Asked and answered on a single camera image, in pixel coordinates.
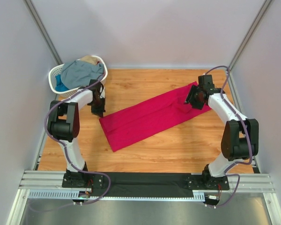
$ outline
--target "blue-gray garment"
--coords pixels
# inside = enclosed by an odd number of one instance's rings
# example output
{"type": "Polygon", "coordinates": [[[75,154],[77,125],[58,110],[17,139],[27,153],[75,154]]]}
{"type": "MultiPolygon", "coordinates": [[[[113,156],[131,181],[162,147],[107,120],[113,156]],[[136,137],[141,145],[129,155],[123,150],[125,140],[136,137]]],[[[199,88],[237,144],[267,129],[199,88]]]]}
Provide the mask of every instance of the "blue-gray garment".
{"type": "Polygon", "coordinates": [[[60,78],[69,89],[88,86],[91,79],[97,79],[104,73],[104,65],[100,62],[93,65],[88,62],[75,60],[65,63],[62,67],[60,78]]]}

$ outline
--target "wood grain surface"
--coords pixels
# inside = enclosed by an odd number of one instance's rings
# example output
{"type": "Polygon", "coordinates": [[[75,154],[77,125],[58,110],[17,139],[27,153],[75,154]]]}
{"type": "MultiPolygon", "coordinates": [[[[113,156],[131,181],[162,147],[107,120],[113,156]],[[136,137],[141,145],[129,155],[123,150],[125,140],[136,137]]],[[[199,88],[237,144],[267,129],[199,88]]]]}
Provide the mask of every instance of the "wood grain surface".
{"type": "MultiPolygon", "coordinates": [[[[111,69],[106,81],[106,113],[117,112],[167,91],[198,80],[206,70],[111,69]]],[[[225,80],[223,70],[211,73],[216,87],[225,80]]],[[[228,85],[225,88],[232,101],[228,85]]],[[[221,152],[224,124],[214,111],[162,131],[129,147],[112,152],[90,107],[80,110],[79,146],[89,171],[200,173],[221,152]]],[[[61,148],[47,139],[39,170],[65,171],[61,148]]],[[[251,166],[238,165],[234,173],[253,173],[251,166]]]]}

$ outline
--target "red cloth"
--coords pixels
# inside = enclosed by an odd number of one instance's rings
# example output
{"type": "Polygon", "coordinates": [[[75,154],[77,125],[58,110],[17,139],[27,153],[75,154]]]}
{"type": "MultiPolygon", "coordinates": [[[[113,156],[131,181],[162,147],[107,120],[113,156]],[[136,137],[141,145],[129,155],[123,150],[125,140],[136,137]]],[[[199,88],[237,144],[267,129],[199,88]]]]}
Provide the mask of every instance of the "red cloth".
{"type": "Polygon", "coordinates": [[[202,110],[184,105],[192,85],[197,83],[100,118],[111,149],[117,151],[210,110],[206,105],[202,110]]]}

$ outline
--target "white basket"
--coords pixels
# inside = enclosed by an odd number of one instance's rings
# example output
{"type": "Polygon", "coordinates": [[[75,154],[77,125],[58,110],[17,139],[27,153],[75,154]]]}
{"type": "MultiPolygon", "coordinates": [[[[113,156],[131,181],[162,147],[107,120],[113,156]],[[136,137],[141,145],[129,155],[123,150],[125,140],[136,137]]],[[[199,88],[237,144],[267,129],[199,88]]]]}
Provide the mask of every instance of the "white basket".
{"type": "MultiPolygon", "coordinates": [[[[95,56],[95,55],[92,55],[93,57],[96,57],[98,59],[99,62],[101,62],[103,65],[104,65],[104,77],[103,79],[101,80],[101,83],[104,85],[105,82],[106,82],[106,77],[108,75],[108,71],[107,71],[107,67],[103,61],[103,59],[101,59],[99,56],[95,56]]],[[[50,84],[50,88],[51,90],[56,93],[56,94],[59,94],[61,95],[62,97],[64,98],[68,98],[70,96],[72,96],[73,94],[76,93],[76,91],[79,89],[79,88],[74,88],[74,89],[71,89],[71,90],[67,90],[67,91],[56,91],[55,90],[55,87],[56,87],[56,79],[55,77],[61,73],[61,70],[62,70],[62,67],[64,66],[64,64],[62,65],[59,65],[59,66],[56,66],[54,67],[52,70],[50,70],[49,72],[49,75],[48,75],[48,79],[49,79],[49,84],[50,84]]]]}

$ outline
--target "white wall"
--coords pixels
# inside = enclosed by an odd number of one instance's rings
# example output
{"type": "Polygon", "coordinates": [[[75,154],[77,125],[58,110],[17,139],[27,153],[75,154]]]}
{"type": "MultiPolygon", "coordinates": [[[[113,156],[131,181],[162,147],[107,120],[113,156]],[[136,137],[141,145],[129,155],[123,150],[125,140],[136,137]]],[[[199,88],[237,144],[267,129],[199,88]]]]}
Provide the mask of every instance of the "white wall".
{"type": "Polygon", "coordinates": [[[259,121],[259,166],[271,175],[281,204],[281,0],[272,3],[233,78],[244,112],[259,121]]]}
{"type": "Polygon", "coordinates": [[[110,68],[229,64],[264,0],[33,0],[63,61],[110,68]]]}
{"type": "Polygon", "coordinates": [[[37,152],[55,62],[22,0],[0,1],[0,225],[37,152]]]}

